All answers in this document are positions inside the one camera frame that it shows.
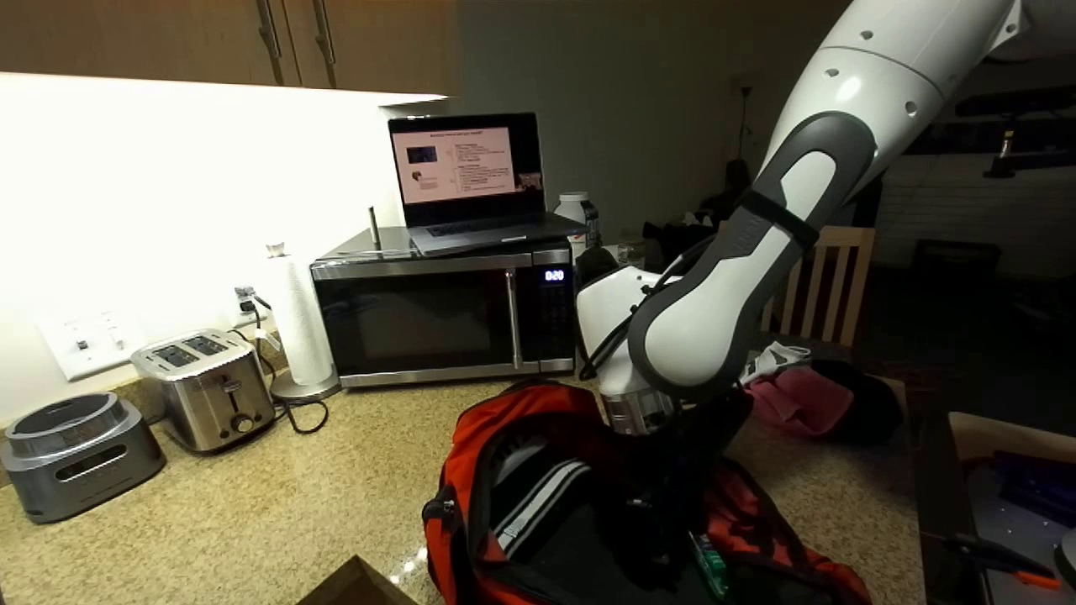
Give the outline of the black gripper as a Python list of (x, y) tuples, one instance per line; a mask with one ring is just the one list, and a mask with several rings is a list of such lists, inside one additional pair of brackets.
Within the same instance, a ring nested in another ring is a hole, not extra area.
[(716, 459), (746, 425), (753, 402), (742, 389), (705, 396), (677, 411), (651, 433), (628, 445), (632, 484), (647, 505), (690, 498)]

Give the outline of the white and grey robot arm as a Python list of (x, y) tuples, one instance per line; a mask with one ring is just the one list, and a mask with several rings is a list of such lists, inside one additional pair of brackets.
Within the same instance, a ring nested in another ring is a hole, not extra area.
[(790, 89), (735, 209), (665, 271), (622, 265), (577, 301), (585, 369), (619, 418), (616, 484), (639, 505), (702, 491), (749, 418), (755, 322), (818, 236), (982, 64), (1071, 23), (1071, 0), (847, 0)]

